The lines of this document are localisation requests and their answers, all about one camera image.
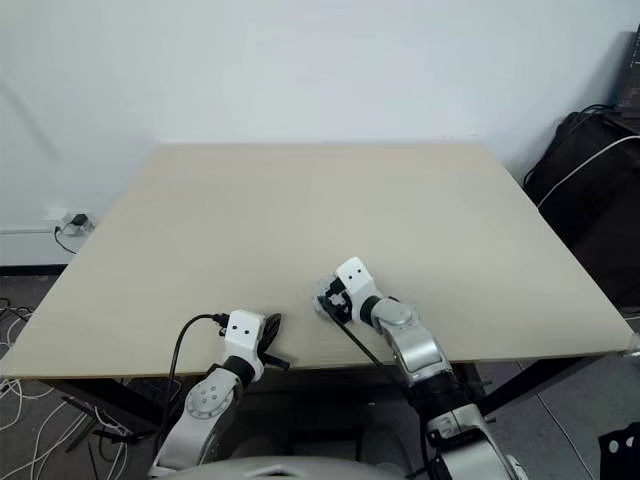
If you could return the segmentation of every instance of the cable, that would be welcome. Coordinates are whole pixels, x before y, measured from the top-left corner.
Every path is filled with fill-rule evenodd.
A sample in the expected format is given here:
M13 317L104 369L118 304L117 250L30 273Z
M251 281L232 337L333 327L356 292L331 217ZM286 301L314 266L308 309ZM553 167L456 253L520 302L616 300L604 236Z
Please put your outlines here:
M71 425L67 428L67 430L65 430L65 432L63 432L63 434L58 437L58 439L55 441L55 443L49 447L48 450L46 450L44 453L42 453L40 456L38 456L37 458L35 458L35 462L39 462L41 459L46 458L53 450L55 450L56 448L58 448L60 445L62 445L71 435L73 435L73 433L80 427L80 425L82 424L82 419L85 416L84 413L81 413L78 417L76 417L76 419L71 422ZM15 475L16 473L24 470L25 468L30 467L32 464L34 463L34 461L30 461L28 463L25 463L24 465L14 468L13 470L11 470L10 472L5 473L2 477L0 477L0 480L6 480L7 478L11 477L12 475Z
M329 317L331 318L331 320L333 320L333 323L335 323L336 325L338 325L340 327L340 329L347 335L347 337L349 337L351 339L351 341L353 343L356 344L356 346L362 350L362 353L364 353L367 357L369 357L369 360L371 360L373 362L373 364L378 367L378 369L380 369L380 371L382 373L384 373L384 375L389 379L389 382L391 382L391 384L395 385L396 387L398 387L401 391L402 394L407 397L410 398L411 397L411 391L406 387L406 385L404 385L403 383L401 383L390 371L387 367L384 366L384 364L378 360L378 357L376 357L367 347L364 346L364 344L358 340L358 337L356 337L353 332L351 332L351 330L349 330L345 325L343 325L339 320L333 318L331 315L329 315Z
M102 445L103 441L104 441L104 437L100 435L100 438L98 439L98 455L100 455L100 458L102 458L105 462L109 462L109 463L114 462L116 460L115 457L109 458L104 453L104 446Z
M28 317L30 317L33 314L33 312L29 311L29 307L17 307L17 308L5 307L1 310L2 312L0 312L0 317L2 317L2 315L4 315L5 313L11 313L16 317L20 318L24 323L27 323L29 321ZM25 315L22 315L18 313L20 310L27 310L28 313L26 313Z
M111 420L114 423L108 423L105 420L103 420L97 407L94 406L93 407L93 411L96 414L96 419L98 420L98 422L100 422L100 424L103 427L111 428L112 430L115 430L118 434L123 435L123 436L126 435L127 433L130 433L130 431L126 427L124 427L122 424L116 422L113 419L111 419ZM111 469L109 470L109 474L107 475L106 480L118 480L120 478L120 476L122 475L122 473L124 472L124 469L126 467L127 452L128 452L127 444L124 443L124 442L120 443L120 446L118 447L118 451L116 452L116 456L113 459L113 463L111 464ZM120 459L120 455L122 453L124 453L123 460L122 460L122 465L120 466L120 470L118 470L118 473L116 474L116 476L113 477L113 479L112 479L111 476L115 472L116 465L117 465L118 460Z
M167 380L167 389L166 389L165 398L164 398L164 410L162 412L162 423L160 424L160 429L158 430L158 434L156 435L155 442L154 442L154 455L158 454L158 450L160 449L161 437L164 434L165 430L167 429L167 425L169 423L169 404L171 403L171 385L173 384L173 381L176 376L176 365L178 363L178 355L180 354L180 346L182 345L182 339L184 338L185 333L187 333L187 330L189 329L189 327L191 327L191 325L193 325L195 322L203 318L208 318L210 320L213 320L214 322L218 322L219 317L218 315L212 315L208 313L204 313L202 315L196 315L187 323L185 323L184 327L182 327L182 330L180 331L180 334L178 335L178 340L176 340L176 345L173 349L173 357L171 358L171 367L169 367L169 379Z
M98 469L96 468L96 459L93 456L93 449L91 448L91 442L87 442L87 449L89 450L89 458L91 459L91 468L93 469L93 478L95 480L100 480L100 476L98 475Z
M15 380L16 383L22 383L20 380ZM19 395L18 392L16 392L13 389L12 385L9 385L9 390L11 390L13 393L15 393L16 395ZM47 395L49 395L51 392L53 392L55 390L55 388L51 387L49 388L47 391L43 392L43 393L39 393L38 395L25 395L24 393L22 394L22 398L24 398L25 400L39 400L40 398L44 398Z
M516 361L516 363L518 364L518 367L520 368L520 371L524 371L524 368L522 367L522 364L520 363L520 361ZM544 399L542 398L542 395L540 395L539 393L536 393L536 397L538 397L538 400L540 400L540 404L542 405L542 407L546 410L546 412L549 414L549 416L551 417L553 422L560 429L560 431L562 432L562 435L564 435L564 438L566 438L567 442L569 442L569 445L571 445L571 448L573 449L573 452L576 454L576 457L578 457L578 460L580 461L580 463L582 464L583 468L585 469L585 471L589 475L589 478L591 480L595 480L595 477L593 476L593 473L591 473L591 469L589 469L589 466L584 461L584 458L582 458L582 455L580 454L580 451L578 450L578 447L576 447L576 444L573 443L573 440L569 436L569 433L564 428L564 426L560 423L560 420L558 420L556 418L556 416L553 414L553 412L551 411L551 409L547 405L547 402L545 402Z
M86 418L86 415L85 415L85 416L78 415L78 416L76 417L76 419L75 419L73 422L71 422L71 424L69 424L69 426L68 426L68 427L67 427L67 429L64 431L64 433L62 434L62 436L66 435L66 434L67 434L67 432L68 432L69 430L71 430L72 428L78 428L78 427L80 427L80 425L82 425L82 422L84 422L85 418ZM45 457L42 459L42 461L40 462L40 466L38 467L38 473L36 473L36 480L39 480L39 479L40 479L40 475L42 475L42 472L44 471L44 467L45 467L45 465L47 464L47 461L48 461L48 460L49 460L49 458L51 457L51 454L52 454L52 453L53 453L53 452L49 452L49 453L47 453L47 454L46 454L46 456L45 456Z
M538 168L538 166L540 165L540 163L546 159L549 158L549 156L554 153L556 150L558 150L558 148L560 148L561 145L564 144L564 142L569 139L571 137L571 134L573 134L585 121L587 121L589 118L591 118L591 115L594 115L596 113L601 112L602 110L609 110L609 109L613 109L612 105L604 105L601 103L594 103L593 105L589 105L586 108L583 108L577 115L576 115L576 119L579 119L581 115L584 115L585 113L589 112L590 110L595 110L594 112L591 112L588 116L586 116L585 118L583 118L582 120L579 120L577 123L575 122L571 122L569 125L573 124L573 127L571 127L571 129L567 132L566 135L564 135L559 141L557 141L555 144L554 142L551 143L551 145L549 145L549 147L547 148L547 150L544 152L544 154L542 155L542 158L540 160L538 160L536 162L536 164L531 167L531 169L526 173L526 175L524 176L524 180L522 181L523 185L526 185L529 181L529 177L530 175L533 173L533 171Z
M13 330L13 327L15 327L21 321L22 320L18 318L11 325L9 325L9 328L7 328L7 343L10 347L13 347L13 344L15 343L15 341L11 341L11 331Z
M42 422L42 425L40 425L40 428L38 429L38 434L36 435L36 445L33 448L33 460L31 462L31 472L30 472L30 479L34 480L33 474L34 474L34 467L36 464L36 457L38 456L38 445L40 444L40 435L42 435L42 430L44 430L44 427L47 423L49 423L49 420L51 420L51 418L53 418L53 416L58 413L63 407L65 407L66 405L68 405L67 402L62 402L60 405L58 405L56 408L54 408L51 413L49 413L49 415L47 416L47 418L44 419L44 422Z
M18 382L18 390L20 391L20 395L18 395L18 398L20 400L18 402L18 411L16 412L16 417L13 419L11 423L7 423L6 425L3 425L2 427L0 427L0 432L6 430L9 427L12 427L16 423L18 423L18 420L20 420L20 414L22 413L22 387L20 386L20 382Z
M540 200L540 203L538 203L537 208L538 210L540 209L540 207L542 206L542 204L547 200L547 198L549 198L549 196L555 192L558 187L560 187L564 182L566 182L567 180L569 180L571 177L573 177L576 173L578 173L580 170L582 170L584 167L586 167L589 163L591 163L593 160L595 160L596 158L598 158L600 155L602 155L603 153L607 152L608 150L610 150L611 148L620 145L623 142L626 142L628 140L640 140L640 135L630 135L628 137L624 137L621 138L620 140L616 140L615 142L607 145L606 147L604 147L602 150L600 150L598 153L592 155L591 157L589 157L587 160L585 160L584 162L582 162L580 165L578 165L576 168L574 168L573 170L571 170L571 172L569 172L562 180L560 180L558 183L556 183L553 187L551 187L551 190L549 190L547 192L547 194L542 197L542 200Z
M56 227L53 229L53 238L56 241L56 243L58 245L60 245L64 250L66 250L69 253L73 253L74 255L77 254L78 252L74 252L73 250L71 250L70 248L65 247L62 242L60 241L60 239L58 238L58 234L60 233L64 233L64 230L71 225L71 222L67 223L64 227L60 228L60 227Z

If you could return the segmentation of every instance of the black cable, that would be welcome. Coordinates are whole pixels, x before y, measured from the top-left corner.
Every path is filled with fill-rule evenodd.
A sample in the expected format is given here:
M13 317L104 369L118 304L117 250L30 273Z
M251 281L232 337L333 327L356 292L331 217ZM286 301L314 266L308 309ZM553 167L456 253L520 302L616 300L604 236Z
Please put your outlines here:
M193 317L184 325L184 327L182 327L182 330L180 331L180 335L178 335L178 340L176 341L176 346L173 349L173 357L171 358L171 367L169 368L169 379L167 380L167 389L166 389L165 398L164 398L164 411L162 412L162 423L160 424L160 429L158 430L158 434L156 435L156 439L154 443L154 456L158 454L158 450L160 449L160 441L169 423L169 404L171 402L171 385L173 385L173 381L176 376L176 365L178 363L178 355L180 354L180 346L182 345L182 339L184 338L184 334L187 333L187 330L189 329L189 327L193 325L195 322L197 322L198 320L201 320L203 318L208 318L210 320L213 320L214 322L218 322L219 315L204 313L202 315L196 315L195 317Z
M24 323L28 323L29 319L27 317L24 317L22 315L20 315L17 310L21 310L22 308L6 308L4 309L4 311L2 313L0 313L0 318L2 317L2 315L4 315L5 313L10 313L12 315L15 315L16 317L18 317L20 320L22 320Z
M102 427L101 432L104 432L106 430L105 427ZM104 437L102 435L98 436L98 455L100 455L100 458L102 458L105 462L108 463L112 463L115 462L115 458L109 458L107 456L106 453L104 453L104 445L102 444L102 441L104 440Z
M20 318L23 322L27 323L29 321L28 318L20 315L18 312L20 310L26 310L28 313L33 313L33 310L30 307L12 307L11 306L11 300L9 300L7 297L0 297L0 301L4 302L4 306L0 307L0 320L2 320L2 317L4 316L5 313L12 313L13 315L15 315L16 317Z
M536 168L538 168L538 166L540 165L540 162L542 162L545 158L549 158L551 156L552 153L555 153L556 150L558 150L558 148L560 148L560 146L562 146L564 144L565 141L567 141L567 139L569 139L571 137L571 135L578 129L580 128L580 126L586 122L587 120L589 120L591 118L592 115L595 115L596 113L601 112L602 110L608 110L608 109L612 109L613 107L611 105L603 105L600 103L594 103L593 105L589 105L587 108L583 108L580 113L578 113L576 115L576 122L572 122L572 127L571 129L566 133L566 135L564 135L559 141L555 142L555 145L552 143L551 145L549 145L549 148L547 148L547 151L544 152L544 154L542 155L542 158L536 162L536 164L531 167L531 170L529 170L526 175L524 176L524 180L522 181L523 185L526 185L527 182L529 181L529 177L531 176L531 174L534 172L534 170ZM589 115L587 115L586 117L580 119L580 117L584 114L586 114L587 112L589 112L589 110L595 110L594 112L589 113Z
M58 245L60 245L64 250L66 250L66 251L67 251L67 252L69 252L69 253L73 253L73 254L75 255L75 254L76 254L76 253L78 253L78 252L74 252L74 251L73 251L73 250L71 250L70 248L65 247L65 246L62 244L62 242L60 241L60 239L58 238L58 234L59 234L60 232L64 232L64 229L65 229L65 228L67 228L69 225L70 225L70 224L69 224L69 223L67 223L63 228L60 228L60 227L56 227L56 228L54 228L54 229L53 229L53 238L54 238L54 240L56 241L56 243L57 243Z
M415 472L411 472L409 475L406 475L404 478L408 480L413 480L414 478L419 477L423 473L429 473L430 471L431 471L431 467L429 465L425 465L424 467L420 467Z
M96 468L96 459L93 456L93 450L91 449L91 443L87 442L87 448L89 449L89 458L91 459L91 468L93 468L93 476L96 480L100 480L98 476L98 469Z
M384 375L389 379L389 381L391 382L391 384L395 385L396 387L398 387L403 395L409 399L411 398L411 391L407 388L407 386L403 383L401 383L394 375L393 373L391 373L389 371L389 369L387 367L384 366L384 364L378 360L378 358L367 348L364 346L364 344L358 340L358 337L356 337L351 330L349 330L346 326L344 326L339 320L333 318L331 315L329 315L329 317L331 318L331 320L333 320L333 322L338 325L340 327L340 329L347 335L347 337L349 337L351 339L351 341L353 343L356 344L356 346L362 350L362 353L364 353L367 357L369 357L369 360L371 360L373 362L373 364L378 367L380 369L380 371L382 373L384 373Z

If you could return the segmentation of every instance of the baseboard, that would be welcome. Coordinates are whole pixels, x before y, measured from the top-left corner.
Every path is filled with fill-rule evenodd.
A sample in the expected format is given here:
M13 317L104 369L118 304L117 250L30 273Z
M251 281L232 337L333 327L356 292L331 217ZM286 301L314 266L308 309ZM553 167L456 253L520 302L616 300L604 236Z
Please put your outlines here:
M56 265L6 265L0 266L0 277L60 275L66 264Z

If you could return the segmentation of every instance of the beige tabletop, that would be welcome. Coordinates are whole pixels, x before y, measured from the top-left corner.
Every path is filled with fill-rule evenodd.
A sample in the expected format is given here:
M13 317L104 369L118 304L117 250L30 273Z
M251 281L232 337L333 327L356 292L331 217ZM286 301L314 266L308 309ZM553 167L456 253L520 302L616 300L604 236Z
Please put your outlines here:
M596 354L631 329L483 148L160 148L55 283L0 364L13 377L165 374L199 313L281 312L272 351L294 367L367 364L311 305L359 256L415 304L452 361ZM356 334L383 360L382 338ZM220 361L201 321L179 372Z

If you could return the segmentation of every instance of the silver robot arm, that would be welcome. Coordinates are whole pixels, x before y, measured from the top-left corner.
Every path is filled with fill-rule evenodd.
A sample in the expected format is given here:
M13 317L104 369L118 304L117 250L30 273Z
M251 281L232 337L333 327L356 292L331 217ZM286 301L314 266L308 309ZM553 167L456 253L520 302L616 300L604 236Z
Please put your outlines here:
M244 310L231 312L223 364L214 365L187 394L182 416L162 444L149 477L170 475L211 458L222 433L233 421L244 389L262 377L263 360L277 363L278 359L264 351L275 337L279 322L279 315L266 318Z
M515 459L501 452L415 308L385 297L359 258L338 267L316 301L334 321L362 321L385 337L409 389L409 402L437 451L431 462L434 479L526 480Z

